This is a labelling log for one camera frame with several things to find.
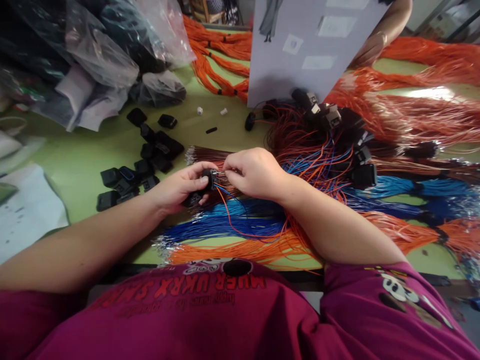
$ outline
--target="green table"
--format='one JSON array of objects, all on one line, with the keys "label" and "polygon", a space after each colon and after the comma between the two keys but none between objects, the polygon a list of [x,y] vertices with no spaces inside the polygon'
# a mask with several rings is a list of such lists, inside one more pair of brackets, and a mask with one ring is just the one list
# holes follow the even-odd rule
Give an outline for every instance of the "green table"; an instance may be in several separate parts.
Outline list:
[{"label": "green table", "polygon": [[[233,84],[243,80],[242,77],[224,71],[211,59],[209,60],[214,70]],[[376,68],[386,73],[415,73],[424,67],[382,59],[377,63]],[[237,97],[210,93],[198,83],[190,67],[179,69],[176,74],[186,87],[187,99],[182,105],[170,108],[144,107],[143,111],[148,115],[147,123],[154,130],[160,128],[156,122],[161,114],[166,113],[178,119],[176,128],[166,132],[186,148],[192,144],[219,150],[239,151],[264,145],[264,136],[269,125],[257,123],[253,131],[246,132],[244,121],[249,110]],[[456,90],[468,91],[469,89],[462,87]],[[410,95],[409,91],[404,89],[390,91],[390,93]],[[144,141],[140,137],[139,130],[126,119],[126,115],[134,107],[135,104],[128,103],[118,117],[106,119],[98,133],[82,128],[68,133],[53,121],[33,113],[25,115],[12,110],[6,114],[23,116],[29,122],[27,134],[47,138],[45,145],[28,162],[42,166],[51,186],[67,208],[70,223],[76,223],[96,213],[97,195],[108,191],[102,184],[101,171],[123,165],[133,167],[134,162],[140,159],[140,150]],[[197,107],[203,108],[202,116],[197,114]],[[222,116],[220,111],[224,108],[228,113]],[[218,130],[210,134],[205,133],[207,129],[213,127],[217,127]],[[183,156],[179,156],[174,162],[175,170],[185,165]],[[157,175],[160,180],[165,177],[161,173]],[[165,224],[175,224],[185,219],[185,216],[172,217],[167,219]],[[201,244],[221,245],[238,240],[239,238],[230,237],[207,240]],[[427,255],[424,255],[422,250],[426,250]],[[408,259],[420,272],[446,275],[451,279],[463,279],[455,270],[455,261],[452,256],[439,245],[431,244],[415,250],[409,254]],[[150,240],[146,239],[136,246],[124,261],[157,264],[159,258],[151,247]],[[289,262],[282,261],[281,264],[289,265]],[[316,264],[312,259],[293,263],[296,267],[312,267]]]}]

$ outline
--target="hand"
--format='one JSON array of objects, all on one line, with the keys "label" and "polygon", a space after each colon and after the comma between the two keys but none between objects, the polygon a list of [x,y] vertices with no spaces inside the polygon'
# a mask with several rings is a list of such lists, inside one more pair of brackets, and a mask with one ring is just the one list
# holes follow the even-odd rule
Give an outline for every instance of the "hand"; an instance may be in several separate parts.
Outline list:
[{"label": "hand", "polygon": [[387,35],[383,31],[370,36],[352,60],[351,68],[371,67],[379,58],[385,45]]},{"label": "hand", "polygon": [[[209,183],[208,177],[200,178],[204,169],[219,168],[212,162],[197,162],[170,175],[144,196],[149,197],[164,215],[178,213],[185,209],[181,204],[190,193],[205,189]],[[203,205],[207,199],[208,194],[205,194],[199,204]]]},{"label": "hand", "polygon": [[288,192],[292,177],[269,151],[260,147],[228,155],[223,171],[230,183],[245,195],[277,203]]}]

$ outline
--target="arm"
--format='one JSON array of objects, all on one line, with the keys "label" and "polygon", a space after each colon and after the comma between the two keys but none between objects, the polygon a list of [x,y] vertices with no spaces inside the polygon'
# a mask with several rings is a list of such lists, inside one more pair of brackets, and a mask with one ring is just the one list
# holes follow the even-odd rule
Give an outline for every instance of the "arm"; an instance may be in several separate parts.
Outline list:
[{"label": "arm", "polygon": [[223,169],[231,184],[244,194],[275,201],[288,210],[327,262],[390,265],[407,261],[377,227],[306,181],[287,174],[267,150],[231,154]]},{"label": "arm", "polygon": [[177,171],[149,192],[67,227],[0,265],[0,290],[75,293],[94,284],[131,247],[170,214],[189,193],[204,189],[199,162]]},{"label": "arm", "polygon": [[412,14],[413,0],[396,0],[351,62],[352,67],[372,66],[382,50],[399,37]]}]

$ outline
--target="magenta t-shirt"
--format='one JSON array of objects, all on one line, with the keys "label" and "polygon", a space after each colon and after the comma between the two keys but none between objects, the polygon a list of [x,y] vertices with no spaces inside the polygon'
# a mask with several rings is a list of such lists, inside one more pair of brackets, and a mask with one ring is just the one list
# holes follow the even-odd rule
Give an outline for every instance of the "magenta t-shirt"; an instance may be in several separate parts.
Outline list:
[{"label": "magenta t-shirt", "polygon": [[331,265],[320,315],[242,259],[155,269],[71,315],[72,296],[0,292],[1,359],[480,359],[407,263]]}]

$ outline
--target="sticker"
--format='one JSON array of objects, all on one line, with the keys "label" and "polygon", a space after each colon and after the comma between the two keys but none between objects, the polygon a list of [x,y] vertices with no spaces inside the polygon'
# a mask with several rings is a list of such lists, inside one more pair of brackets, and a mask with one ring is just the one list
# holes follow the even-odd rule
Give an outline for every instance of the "sticker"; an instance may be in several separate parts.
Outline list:
[{"label": "sticker", "polygon": [[329,55],[307,56],[301,68],[304,70],[328,70],[334,66],[336,60],[336,56]]},{"label": "sticker", "polygon": [[300,46],[303,44],[303,40],[299,37],[296,37],[292,34],[288,34],[285,40],[285,45],[283,45],[283,51],[292,55],[297,55],[300,50]]},{"label": "sticker", "polygon": [[363,10],[369,2],[370,0],[327,0],[326,6],[329,8]]},{"label": "sticker", "polygon": [[324,16],[320,22],[319,37],[346,38],[352,32],[356,17],[352,16]]}]

